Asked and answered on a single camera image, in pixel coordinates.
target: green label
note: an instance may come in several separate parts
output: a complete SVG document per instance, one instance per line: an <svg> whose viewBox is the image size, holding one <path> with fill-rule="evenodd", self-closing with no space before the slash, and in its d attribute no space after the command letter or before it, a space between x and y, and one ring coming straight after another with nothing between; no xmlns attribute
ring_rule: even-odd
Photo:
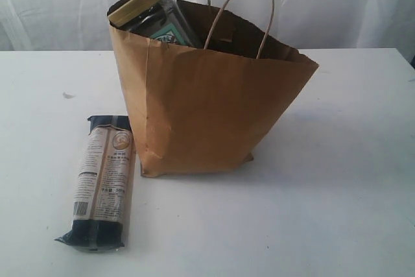
<svg viewBox="0 0 415 277"><path fill-rule="evenodd" d="M150 36L152 39L157 39L161 42L178 43L179 45L186 45L182 35L177 31L177 28L172 24L168 24L160 29L158 32Z"/></svg>

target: barcode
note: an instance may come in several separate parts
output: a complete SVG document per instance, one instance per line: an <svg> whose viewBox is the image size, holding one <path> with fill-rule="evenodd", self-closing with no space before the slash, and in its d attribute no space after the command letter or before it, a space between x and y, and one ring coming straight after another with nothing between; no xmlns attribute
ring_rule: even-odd
<svg viewBox="0 0 415 277"><path fill-rule="evenodd" d="M85 215L88 208L88 203L84 201L77 201L73 205L73 215Z"/></svg>

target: white table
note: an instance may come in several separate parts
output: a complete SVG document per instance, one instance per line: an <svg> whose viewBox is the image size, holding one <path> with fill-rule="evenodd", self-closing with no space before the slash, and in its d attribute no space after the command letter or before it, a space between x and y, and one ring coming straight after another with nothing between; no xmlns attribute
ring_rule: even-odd
<svg viewBox="0 0 415 277"><path fill-rule="evenodd" d="M126 113L113 53L0 53L1 276L415 276L415 71L395 49L303 52L320 68L254 162L136 166L128 246L109 254L53 239L86 118Z"/></svg>

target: brown paper bag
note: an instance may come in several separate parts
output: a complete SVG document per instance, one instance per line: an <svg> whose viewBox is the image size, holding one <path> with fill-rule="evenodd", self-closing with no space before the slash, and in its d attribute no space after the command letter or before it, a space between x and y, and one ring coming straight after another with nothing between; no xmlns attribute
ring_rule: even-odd
<svg viewBox="0 0 415 277"><path fill-rule="evenodd" d="M187 1L178 5L205 42L219 9ZM231 12L216 22L206 41L209 49L110 26L143 176L238 167L318 67Z"/></svg>

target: product label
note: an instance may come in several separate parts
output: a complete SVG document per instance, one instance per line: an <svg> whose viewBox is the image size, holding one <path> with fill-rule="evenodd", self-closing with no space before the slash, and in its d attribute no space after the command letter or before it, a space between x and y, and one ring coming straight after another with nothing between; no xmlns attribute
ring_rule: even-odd
<svg viewBox="0 0 415 277"><path fill-rule="evenodd" d="M151 35L150 38L157 39L161 42L177 43L179 45L186 45L182 35L180 35L177 28L172 23L164 26L158 32Z"/></svg>
<svg viewBox="0 0 415 277"><path fill-rule="evenodd" d="M127 130L92 130L78 175L74 220L123 221L132 140Z"/></svg>

